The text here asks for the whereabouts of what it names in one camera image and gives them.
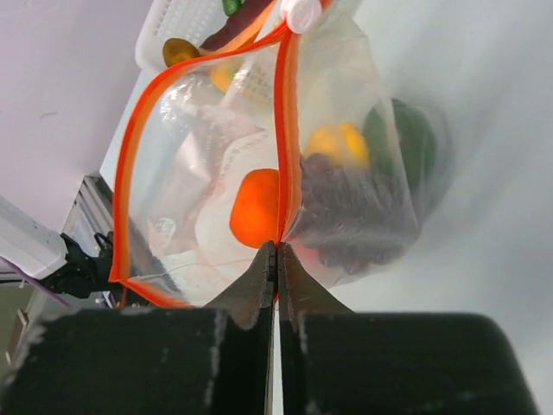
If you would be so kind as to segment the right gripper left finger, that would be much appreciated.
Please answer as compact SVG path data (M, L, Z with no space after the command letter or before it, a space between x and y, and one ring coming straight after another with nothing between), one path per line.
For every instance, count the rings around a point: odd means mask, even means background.
M4 414L269 414L276 248L202 308L81 310L25 335Z

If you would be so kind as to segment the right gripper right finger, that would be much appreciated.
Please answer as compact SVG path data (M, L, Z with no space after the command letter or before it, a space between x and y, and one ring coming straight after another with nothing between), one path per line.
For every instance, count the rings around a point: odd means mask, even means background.
M287 414L535 414L506 335L468 313L354 312L276 251Z

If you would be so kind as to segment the orange toy orange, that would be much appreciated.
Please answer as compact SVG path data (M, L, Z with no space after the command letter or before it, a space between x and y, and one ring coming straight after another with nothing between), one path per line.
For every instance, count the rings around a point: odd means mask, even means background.
M243 179L230 215L230 229L238 242L258 249L277 240L279 173L255 169Z

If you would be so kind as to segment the purple toy grapes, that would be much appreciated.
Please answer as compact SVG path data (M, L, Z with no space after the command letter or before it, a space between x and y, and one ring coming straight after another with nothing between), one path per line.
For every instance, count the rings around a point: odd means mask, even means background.
M291 236L327 268L363 274L388 265L418 238L410 195L390 175L334 165L320 153L302 158L300 168L302 205Z

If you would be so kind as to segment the yellow toy bell pepper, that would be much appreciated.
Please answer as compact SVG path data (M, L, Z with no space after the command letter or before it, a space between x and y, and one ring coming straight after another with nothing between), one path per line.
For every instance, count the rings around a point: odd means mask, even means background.
M334 165L355 165L368 169L371 152L366 138L353 124L323 125L316 129L303 152L305 157L320 154Z

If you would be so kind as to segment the clear zip top bag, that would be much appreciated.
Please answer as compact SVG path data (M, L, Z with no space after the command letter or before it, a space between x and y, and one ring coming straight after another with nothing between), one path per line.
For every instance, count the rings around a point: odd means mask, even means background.
M282 18L247 46L167 67L143 90L124 129L114 179L113 283L162 307L210 303L246 271L261 247L238 242L229 225L240 184L255 169L279 173L277 239L267 242L291 245L322 285L384 269L389 264L359 275L327 268L316 251L291 236L302 205L300 161L311 134L344 123L362 134L372 109L385 122L394 161L390 177L409 193L420 237L452 162L440 115L391 95L367 35L336 2L288 2ZM272 112L192 96L199 85L194 73L222 61L258 61L271 52L276 58L265 73L273 84ZM415 194L404 171L393 99L422 111L435 133L435 168Z

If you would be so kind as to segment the green toy avocado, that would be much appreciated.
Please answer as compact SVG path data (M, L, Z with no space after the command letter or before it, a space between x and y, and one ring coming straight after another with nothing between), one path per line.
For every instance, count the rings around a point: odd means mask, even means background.
M436 138L426 115L400 99L391 101L404 171L412 194L429 179L436 163ZM392 152L384 120L376 109L365 118L362 134L368 143L372 163L382 173L394 173Z

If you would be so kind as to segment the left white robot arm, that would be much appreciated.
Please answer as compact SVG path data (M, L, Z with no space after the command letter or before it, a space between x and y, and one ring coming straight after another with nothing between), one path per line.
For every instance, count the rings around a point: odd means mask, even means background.
M110 234L95 233L99 255L87 254L66 233L57 233L32 219L7 199L1 199L1 259L15 267L22 279L59 303L69 295L86 299L92 293L115 292L109 281L113 258Z

